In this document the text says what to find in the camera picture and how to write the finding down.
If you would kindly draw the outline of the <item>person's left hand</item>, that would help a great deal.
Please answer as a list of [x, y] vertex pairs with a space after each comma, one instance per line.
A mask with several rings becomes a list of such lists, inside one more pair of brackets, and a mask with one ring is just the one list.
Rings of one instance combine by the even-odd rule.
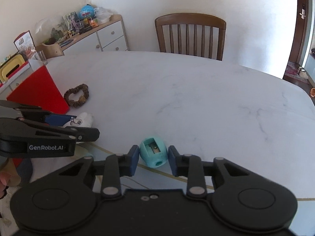
[[18, 186], [21, 182], [15, 161], [16, 159], [8, 158], [1, 164], [1, 199], [6, 196], [9, 187]]

